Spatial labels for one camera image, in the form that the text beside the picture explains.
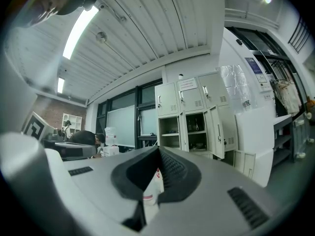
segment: ceiling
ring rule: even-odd
[[[223,6],[215,0],[97,0],[95,5],[100,11],[71,60],[62,53],[81,8],[12,31],[8,54],[30,85],[56,94],[62,77],[63,96],[82,102],[152,61],[200,46],[211,50],[213,39],[222,39],[224,15],[221,22],[215,13],[224,11],[224,1]],[[99,32],[106,34],[105,43],[96,40]]]

